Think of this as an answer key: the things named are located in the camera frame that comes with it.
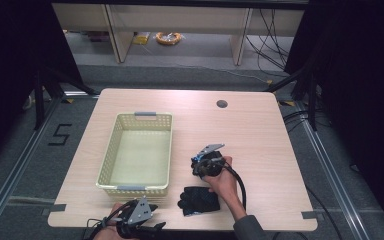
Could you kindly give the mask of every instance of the sleeve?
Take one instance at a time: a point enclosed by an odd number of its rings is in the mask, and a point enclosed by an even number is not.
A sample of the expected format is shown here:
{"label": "sleeve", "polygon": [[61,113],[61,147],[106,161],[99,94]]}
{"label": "sleeve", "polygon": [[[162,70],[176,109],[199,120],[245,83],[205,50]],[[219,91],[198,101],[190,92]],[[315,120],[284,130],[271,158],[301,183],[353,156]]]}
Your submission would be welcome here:
{"label": "sleeve", "polygon": [[263,240],[266,239],[263,228],[254,215],[239,219],[234,225],[238,240]]}

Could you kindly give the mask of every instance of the metal frame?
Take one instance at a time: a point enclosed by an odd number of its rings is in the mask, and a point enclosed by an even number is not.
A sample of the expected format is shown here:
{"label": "metal frame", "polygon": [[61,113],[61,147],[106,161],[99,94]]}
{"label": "metal frame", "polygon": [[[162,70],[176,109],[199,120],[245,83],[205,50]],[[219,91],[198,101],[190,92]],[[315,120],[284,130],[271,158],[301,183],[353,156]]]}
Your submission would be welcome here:
{"label": "metal frame", "polygon": [[44,131],[46,130],[46,127],[49,123],[49,119],[54,113],[55,109],[58,107],[58,104],[61,102],[61,98],[54,98],[51,101],[51,104],[49,105],[45,118],[43,119],[43,124],[36,129],[32,136],[30,137],[26,147],[24,148],[23,152],[21,153],[20,157],[18,158],[17,162],[15,163],[14,167],[12,168],[10,174],[8,175],[7,179],[5,180],[5,183],[0,189],[0,216],[2,212],[4,211],[4,208],[6,206],[6,203],[8,202],[11,194],[17,187],[18,182],[20,181],[21,177],[23,176],[23,173],[25,169],[27,168],[30,159],[35,152],[40,139],[42,138],[42,135]]}
{"label": "metal frame", "polygon": [[[297,103],[299,111],[305,110],[301,102]],[[319,138],[317,131],[313,130],[311,124],[304,120],[304,129],[307,132],[308,138],[314,147],[320,164],[326,174],[327,180],[335,194],[336,200],[345,215],[345,219],[350,226],[351,232],[355,239],[368,240],[370,239],[367,229],[365,228],[363,221],[358,213],[358,210],[354,206],[345,186],[342,184],[341,178],[335,170],[332,161],[327,154],[322,141]]]}

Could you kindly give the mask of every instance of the black cable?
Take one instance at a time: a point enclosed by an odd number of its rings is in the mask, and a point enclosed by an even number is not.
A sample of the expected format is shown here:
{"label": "black cable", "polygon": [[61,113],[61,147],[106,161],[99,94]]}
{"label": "black cable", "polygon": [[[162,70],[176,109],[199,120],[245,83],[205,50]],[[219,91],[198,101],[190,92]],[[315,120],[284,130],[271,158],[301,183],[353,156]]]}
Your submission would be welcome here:
{"label": "black cable", "polygon": [[279,42],[277,41],[276,25],[275,25],[275,23],[274,23],[274,16],[275,16],[275,14],[276,14],[276,11],[275,11],[274,9],[272,9],[272,17],[271,17],[271,23],[270,23],[270,27],[269,27],[268,24],[267,24],[266,19],[264,18],[264,15],[263,15],[262,10],[260,9],[260,16],[261,16],[261,18],[263,19],[264,25],[266,26],[266,29],[267,29],[267,33],[268,33],[268,34],[267,34],[267,37],[270,36],[270,38],[272,39],[273,43],[275,44],[275,46],[276,46],[276,48],[277,48],[277,51],[274,50],[274,49],[272,49],[271,47],[269,47],[269,46],[266,44],[266,41],[263,42],[263,45],[265,44],[268,48],[270,48],[271,50],[273,50],[274,52],[276,52],[276,53],[279,54],[280,60],[282,61],[282,63],[283,63],[283,68],[284,68],[284,66],[285,66],[285,64],[286,64],[286,61],[285,61],[285,59],[284,59],[284,56],[286,56],[286,55],[284,55],[284,54],[282,53],[282,51],[285,52],[285,53],[287,53],[287,51],[284,50],[282,47],[280,47]]}
{"label": "black cable", "polygon": [[325,205],[322,203],[322,201],[316,196],[316,194],[307,186],[307,184],[305,184],[305,188],[307,189],[308,192],[311,193],[311,195],[313,195],[313,197],[317,200],[317,202],[319,202],[320,206],[322,206],[323,210],[325,211],[327,217],[329,218],[330,222],[332,223],[333,225],[333,228],[335,228],[335,231],[336,231],[336,234],[338,235],[338,238],[340,240],[342,240],[342,235],[341,235],[341,232],[339,232],[339,228],[338,226],[336,225],[335,221],[333,220],[332,218],[332,215],[330,215],[329,211],[327,210],[327,208],[325,207]]}
{"label": "black cable", "polygon": [[274,60],[273,58],[267,56],[266,54],[264,54],[264,53],[261,51],[262,47],[264,46],[264,43],[263,43],[263,46],[261,46],[261,48],[258,49],[258,48],[251,42],[251,40],[248,38],[248,36],[246,37],[246,39],[248,40],[249,44],[250,44],[251,47],[254,49],[254,51],[258,54],[257,57],[261,56],[261,57],[265,58],[267,61],[271,62],[271,63],[272,63],[273,65],[275,65],[276,67],[278,67],[278,68],[280,68],[280,69],[283,70],[283,66],[282,66],[282,64],[278,63],[276,60]]}
{"label": "black cable", "polygon": [[[323,108],[318,108],[316,109],[316,112],[322,112],[323,111]],[[286,116],[283,117],[283,121],[287,121],[293,117],[296,117],[296,116],[299,116],[301,114],[305,114],[305,113],[308,113],[308,110],[302,110],[302,111],[296,111],[296,112],[293,112],[291,114],[288,114]]]}
{"label": "black cable", "polygon": [[267,75],[272,75],[272,76],[276,76],[276,77],[288,77],[288,76],[283,76],[283,75],[278,75],[278,74],[274,74],[274,73],[269,73],[269,72],[267,72],[267,71],[264,71],[262,68],[261,68],[261,66],[260,66],[260,53],[258,52],[258,49],[256,49],[256,52],[257,52],[257,66],[258,66],[258,68],[260,69],[260,71],[261,72],[263,72],[263,73],[265,73],[265,74],[267,74]]}
{"label": "black cable", "polygon": [[298,234],[299,236],[301,236],[303,239],[308,240],[308,238],[307,238],[303,233],[296,232],[296,234]]}
{"label": "black cable", "polygon": [[284,56],[284,57],[287,57],[287,56],[288,56],[288,54],[286,54],[286,53],[282,53],[282,52],[278,52],[278,50],[273,49],[272,47],[270,47],[269,45],[267,45],[267,44],[266,44],[266,41],[267,41],[267,38],[268,38],[269,36],[265,36],[265,37],[266,37],[266,38],[263,40],[263,39],[261,38],[261,36],[258,36],[258,38],[261,40],[261,42],[262,42],[268,49],[272,50],[272,51],[275,52],[275,53],[282,54],[282,56]]}
{"label": "black cable", "polygon": [[[136,202],[137,200],[130,200],[128,202],[126,202],[125,204],[123,204],[122,206],[120,206],[119,208],[117,208],[115,211],[113,211],[108,217],[105,217],[103,220],[98,220],[98,219],[88,219],[87,220],[87,227],[89,227],[89,221],[91,220],[95,220],[97,221],[97,223],[95,223],[92,227],[96,227],[95,230],[92,232],[92,234],[89,236],[89,238],[87,239],[93,239],[96,234],[101,231],[101,229],[105,226],[107,226],[108,222],[116,215],[118,214],[121,210],[123,210],[125,207],[133,204],[134,202]],[[85,235],[86,235],[86,229],[85,231],[83,232],[83,238],[82,239],[85,239]]]}
{"label": "black cable", "polygon": [[288,130],[288,133],[291,133],[295,128],[297,128],[301,123],[303,123],[306,119],[301,119],[301,121],[295,124],[291,129]]}
{"label": "black cable", "polygon": [[102,220],[100,220],[100,219],[93,219],[93,218],[88,219],[88,220],[87,220],[87,223],[86,223],[86,228],[83,230],[83,234],[82,234],[82,238],[81,238],[81,240],[90,239],[90,237],[89,237],[89,238],[86,238],[86,231],[87,231],[88,228],[89,228],[89,222],[90,222],[90,221],[96,221],[96,223],[93,224],[93,225],[91,226],[92,228],[94,228],[94,227],[96,227],[99,223],[101,223]]}
{"label": "black cable", "polygon": [[226,162],[225,164],[227,164],[227,166],[223,165],[223,164],[220,164],[220,163],[217,163],[216,165],[223,167],[224,169],[229,171],[236,178],[236,180],[239,183],[239,187],[241,188],[241,192],[242,192],[242,206],[246,210],[246,192],[245,192],[244,182],[242,181],[242,178],[239,176],[239,174],[236,173],[235,170],[233,170],[232,166],[230,166],[229,163]]}

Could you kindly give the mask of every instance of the human hand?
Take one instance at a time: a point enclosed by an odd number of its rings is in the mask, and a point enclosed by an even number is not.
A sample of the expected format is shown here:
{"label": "human hand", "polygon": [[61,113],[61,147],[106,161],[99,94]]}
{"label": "human hand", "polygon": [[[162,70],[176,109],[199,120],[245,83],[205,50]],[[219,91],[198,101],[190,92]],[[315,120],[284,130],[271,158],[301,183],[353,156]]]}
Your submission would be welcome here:
{"label": "human hand", "polygon": [[[223,159],[227,164],[232,165],[232,157],[223,156]],[[210,191],[217,193],[225,202],[238,196],[236,178],[225,168],[215,177],[205,176],[204,181],[210,184]]]}
{"label": "human hand", "polygon": [[[226,163],[232,166],[232,157],[223,156]],[[209,191],[217,193],[227,204],[235,221],[246,216],[246,211],[238,197],[236,178],[225,168],[218,176],[205,176],[204,181],[210,184]]]}
{"label": "human hand", "polygon": [[[121,203],[115,203],[110,214],[116,211],[119,207],[121,207]],[[105,228],[102,228],[101,231],[96,234],[94,240],[124,240],[124,238],[120,237],[120,235],[117,232],[116,228],[116,222],[109,220],[107,222],[107,226]]]}

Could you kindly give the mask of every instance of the black glove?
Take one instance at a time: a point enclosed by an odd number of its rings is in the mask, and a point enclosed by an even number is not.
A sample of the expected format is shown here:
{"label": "black glove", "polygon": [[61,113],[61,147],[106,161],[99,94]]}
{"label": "black glove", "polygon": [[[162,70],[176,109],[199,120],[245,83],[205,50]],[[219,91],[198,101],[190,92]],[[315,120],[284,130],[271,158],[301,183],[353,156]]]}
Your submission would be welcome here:
{"label": "black glove", "polygon": [[220,203],[215,192],[208,187],[185,187],[177,205],[183,209],[184,216],[220,210]]}

